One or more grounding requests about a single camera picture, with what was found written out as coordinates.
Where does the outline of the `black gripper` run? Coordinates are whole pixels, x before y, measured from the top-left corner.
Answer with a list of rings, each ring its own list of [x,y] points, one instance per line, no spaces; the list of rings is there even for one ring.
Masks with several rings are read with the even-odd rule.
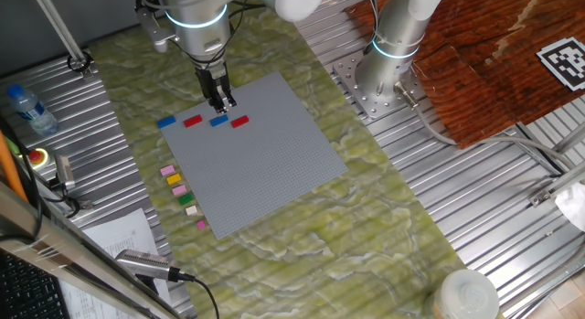
[[[210,65],[196,61],[195,67],[203,95],[208,99],[209,105],[214,108],[216,114],[227,112],[223,99],[227,98],[230,107],[237,105],[230,86],[223,86],[223,84],[229,84],[228,68],[224,60]]]

